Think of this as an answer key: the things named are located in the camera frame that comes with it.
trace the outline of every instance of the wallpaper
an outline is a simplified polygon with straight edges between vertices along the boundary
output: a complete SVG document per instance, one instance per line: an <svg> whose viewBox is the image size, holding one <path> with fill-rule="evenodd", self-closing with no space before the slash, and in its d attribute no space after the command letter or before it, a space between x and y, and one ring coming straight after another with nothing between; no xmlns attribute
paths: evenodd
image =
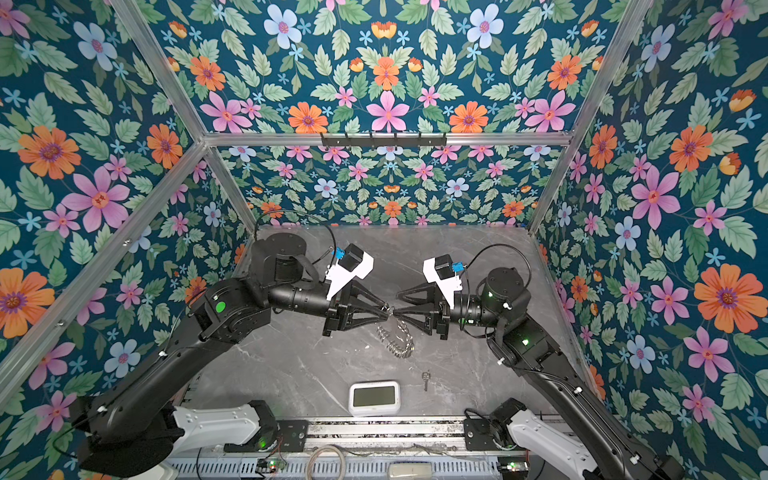
<svg viewBox="0 0 768 480"><path fill-rule="evenodd" d="M538 232L605 405L696 480L768 476L766 13L649 16Z"/></svg>
<svg viewBox="0 0 768 480"><path fill-rule="evenodd" d="M54 448L73 455L83 439L69 431L68 406L110 389L163 345L187 304L231 275L244 250L242 223L201 161L0 416L0 478L104 480ZM0 278L7 285L23 273L4 268Z"/></svg>
<svg viewBox="0 0 768 480"><path fill-rule="evenodd" d="M559 150L546 145L230 147L221 151L254 214L305 223L307 212L338 224L480 223L524 227Z"/></svg>
<svg viewBox="0 0 768 480"><path fill-rule="evenodd" d="M0 2L0 359L190 143L92 3Z"/></svg>
<svg viewBox="0 0 768 480"><path fill-rule="evenodd" d="M626 4L159 0L153 30L210 131L546 132L572 125Z"/></svg>

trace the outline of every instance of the wall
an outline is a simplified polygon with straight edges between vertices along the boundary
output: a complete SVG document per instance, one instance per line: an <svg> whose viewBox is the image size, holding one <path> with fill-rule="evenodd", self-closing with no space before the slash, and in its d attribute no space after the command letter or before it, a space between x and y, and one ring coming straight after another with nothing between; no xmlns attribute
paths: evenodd
<svg viewBox="0 0 768 480"><path fill-rule="evenodd" d="M0 357L190 143L110 8L79 3L16 2L18 23L0 20ZM150 22L164 20L141 5ZM102 41L104 54L86 37ZM153 137L178 144L175 156L164 163ZM58 161L40 161L46 154ZM96 187L108 197L101 215ZM54 228L61 208L67 228ZM102 478L55 451L53 441L72 453L82 439L67 433L65 406L110 388L161 344L187 301L231 274L243 242L237 215L199 163L0 415L0 478ZM13 310L19 297L23 314ZM122 353L127 363L116 360Z"/></svg>
<svg viewBox="0 0 768 480"><path fill-rule="evenodd" d="M541 250L606 406L688 478L765 478L768 4L661 4Z"/></svg>

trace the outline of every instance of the white digital device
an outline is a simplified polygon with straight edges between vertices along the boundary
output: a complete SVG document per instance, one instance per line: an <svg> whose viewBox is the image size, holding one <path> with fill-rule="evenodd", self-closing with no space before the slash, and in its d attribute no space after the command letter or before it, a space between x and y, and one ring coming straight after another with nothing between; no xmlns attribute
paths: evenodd
<svg viewBox="0 0 768 480"><path fill-rule="evenodd" d="M363 382L349 387L349 413L355 417L395 415L400 410L400 385Z"/></svg>

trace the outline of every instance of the marble surface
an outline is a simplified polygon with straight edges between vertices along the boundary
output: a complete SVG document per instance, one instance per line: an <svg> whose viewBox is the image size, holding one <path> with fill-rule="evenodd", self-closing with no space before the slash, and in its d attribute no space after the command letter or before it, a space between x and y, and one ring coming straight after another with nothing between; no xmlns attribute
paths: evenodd
<svg viewBox="0 0 768 480"><path fill-rule="evenodd" d="M287 229L259 230L263 238ZM307 241L312 259L329 246L322 227L294 227ZM571 362L580 361L574 334L554 294L538 248L521 228L457 227L335 227L341 248L355 243L374 258L373 271L362 282L395 306L396 293L424 281L424 259L449 253L467 263L486 245L506 242L522 250L533 267L529 312L561 344ZM490 249L475 261L469 278L477 282L496 266L516 266L525 278L525 263L504 248ZM395 329L390 317L385 328ZM395 358L376 335L376 325L321 335L323 319L283 312L270 325L254 331L239 345L209 364L200 374L188 404L221 408L263 399L275 416L347 416L349 387L356 382L396 380L401 386L398 415L461 415L471 407L490 412L510 396L536 412L555 413L548 402L510 369L499 366L482 339L473 339L451 325L448 340L427 336L411 327L415 352ZM474 334L482 331L475 329ZM422 373L429 371L428 391Z"/></svg>

